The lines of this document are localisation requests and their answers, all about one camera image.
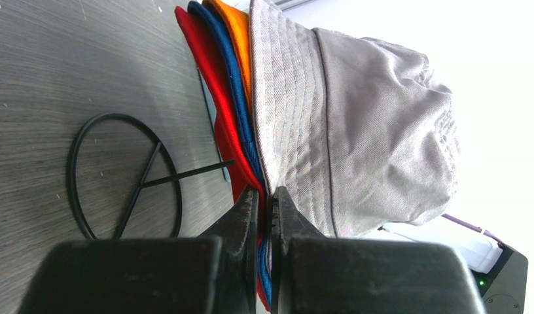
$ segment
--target black circular frame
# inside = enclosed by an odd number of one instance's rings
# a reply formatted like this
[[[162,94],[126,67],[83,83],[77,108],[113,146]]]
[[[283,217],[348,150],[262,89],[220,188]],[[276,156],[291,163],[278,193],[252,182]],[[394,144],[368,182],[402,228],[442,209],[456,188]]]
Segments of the black circular frame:
[[[100,122],[103,122],[106,120],[118,120],[118,121],[128,123],[136,127],[137,129],[139,129],[142,133],[144,133],[144,135],[147,136],[148,139],[152,141],[152,143],[155,144],[153,152],[150,158],[148,159],[147,166],[144,172],[142,173],[140,181],[138,182],[138,186],[132,193],[130,204],[124,210],[121,216],[120,222],[117,224],[115,228],[113,238],[118,239],[122,236],[122,233],[126,227],[126,224],[128,223],[128,219],[130,218],[130,215],[132,214],[132,209],[134,209],[134,205],[136,204],[136,201],[142,189],[149,188],[152,186],[157,186],[159,184],[164,184],[168,182],[173,183],[173,187],[175,189],[175,199],[176,199],[175,222],[174,222],[173,230],[170,236],[177,237],[180,231],[181,223],[182,223],[182,191],[181,191],[179,180],[182,178],[191,177],[193,175],[205,173],[211,170],[220,169],[222,167],[231,166],[234,164],[234,161],[229,160],[227,162],[220,162],[218,164],[186,171],[183,173],[177,173],[175,169],[175,165],[173,163],[173,160],[171,159],[171,156],[169,155],[169,152],[167,151],[167,148],[163,145],[161,140],[159,140],[159,137],[142,121],[132,116],[128,116],[126,114],[121,114],[121,113],[99,114],[89,119],[89,121],[87,121],[78,131],[76,138],[73,141],[73,144],[71,146],[71,150],[69,152],[69,156],[67,159],[67,193],[69,196],[69,203],[70,203],[75,221],[77,222],[80,231],[82,232],[82,234],[84,235],[86,239],[97,239],[97,237],[93,233],[90,225],[88,224],[88,221],[86,220],[86,217],[84,216],[84,212],[82,211],[82,206],[80,205],[80,198],[78,195],[77,180],[76,180],[77,158],[78,158],[78,153],[80,151],[80,146],[82,145],[82,142],[84,141],[84,138],[86,137],[88,132],[96,124],[99,124]],[[151,170],[151,166],[153,165],[153,162],[155,161],[155,158],[157,157],[159,153],[161,154],[161,156],[163,157],[163,159],[165,160],[167,164],[167,167],[170,172],[170,176],[157,179],[157,180],[153,180],[153,181],[149,181],[149,182],[145,182],[145,179],[147,178],[147,175],[149,174],[149,171]]]

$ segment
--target black rod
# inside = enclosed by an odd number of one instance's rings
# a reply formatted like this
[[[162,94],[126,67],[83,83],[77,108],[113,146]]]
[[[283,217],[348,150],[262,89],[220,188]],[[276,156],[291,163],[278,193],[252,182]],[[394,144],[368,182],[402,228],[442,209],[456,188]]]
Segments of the black rod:
[[[124,214],[115,228],[115,234],[113,234],[114,239],[119,239],[122,236],[122,233],[124,232],[124,229],[126,227],[126,224],[128,223],[128,219],[130,218],[130,215],[132,214],[132,209],[134,209],[134,206],[136,205],[136,201],[138,200],[138,196],[140,196],[140,192],[142,191],[142,184],[145,182],[145,179],[147,178],[147,175],[149,174],[149,171],[151,170],[151,166],[153,165],[153,162],[155,161],[155,158],[157,157],[157,154],[159,154],[159,150],[161,149],[162,143],[157,142],[155,145],[155,149],[153,150],[153,153],[151,154],[151,157],[149,158],[147,162],[146,169],[142,173],[142,177],[140,178],[140,182],[136,189],[134,190],[134,193],[132,194],[132,199],[130,200],[130,204],[124,211]]]
[[[183,179],[183,178],[191,177],[193,175],[199,175],[201,173],[205,173],[205,172],[208,172],[208,171],[213,171],[213,170],[216,170],[216,169],[220,169],[220,168],[224,168],[224,167],[228,167],[228,166],[232,166],[232,165],[234,165],[234,160],[229,160],[227,162],[219,162],[218,164],[210,165],[210,166],[207,166],[207,167],[202,167],[202,168],[198,168],[198,169],[194,169],[194,170],[178,173],[178,174],[172,175],[170,177],[164,177],[164,178],[161,178],[161,179],[149,181],[149,182],[146,182],[146,183],[142,184],[141,187],[142,188],[150,188],[152,186],[156,186],[156,185],[159,185],[159,184],[172,182],[172,181],[177,181],[177,180],[180,180],[180,179]]]

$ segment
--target stack of hats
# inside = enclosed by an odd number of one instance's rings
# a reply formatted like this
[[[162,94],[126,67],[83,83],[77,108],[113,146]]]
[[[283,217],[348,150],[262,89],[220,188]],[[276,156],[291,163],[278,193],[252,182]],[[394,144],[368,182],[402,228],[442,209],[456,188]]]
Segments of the stack of hats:
[[[452,93],[427,57],[290,21],[269,0],[250,15],[191,1],[177,21],[212,95],[215,139],[236,200],[259,191],[260,220],[278,186],[326,236],[386,222],[423,224],[455,193]],[[271,304],[270,243],[259,224],[258,295]]]
[[[252,124],[252,82],[248,14],[221,0],[191,1],[188,12],[175,9],[177,21],[194,55],[205,86],[215,102],[215,140],[223,160],[236,161],[228,168],[233,199],[236,201],[246,185],[259,191],[260,220],[266,204],[265,181],[255,144]],[[266,269],[266,241],[262,232],[258,295],[270,309],[270,272]]]

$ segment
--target white wall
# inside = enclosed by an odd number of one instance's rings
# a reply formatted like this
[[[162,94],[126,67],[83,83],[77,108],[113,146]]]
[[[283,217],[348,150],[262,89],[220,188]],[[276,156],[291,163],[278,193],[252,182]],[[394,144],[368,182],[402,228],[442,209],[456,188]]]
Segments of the white wall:
[[[534,1],[317,0],[286,15],[429,56],[463,133],[449,212],[529,258],[525,313],[534,314]]]

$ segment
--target red cap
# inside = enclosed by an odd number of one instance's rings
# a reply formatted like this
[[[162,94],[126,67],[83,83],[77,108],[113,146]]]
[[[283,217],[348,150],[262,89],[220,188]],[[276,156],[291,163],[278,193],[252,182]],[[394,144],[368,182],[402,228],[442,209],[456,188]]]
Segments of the red cap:
[[[221,52],[217,48],[209,29],[199,18],[188,14],[181,7],[176,7],[175,16],[217,108],[215,139],[221,156],[223,160],[234,158],[236,161],[236,167],[228,167],[233,198],[236,200],[247,184],[257,189],[259,191],[258,217],[262,219],[264,217],[265,192],[255,177],[240,144],[236,129],[236,113],[232,105],[228,75],[224,68]],[[261,240],[262,229],[263,222],[260,221],[258,223],[258,235],[260,236],[258,244]],[[257,294],[269,311],[269,303],[259,280],[257,286]]]

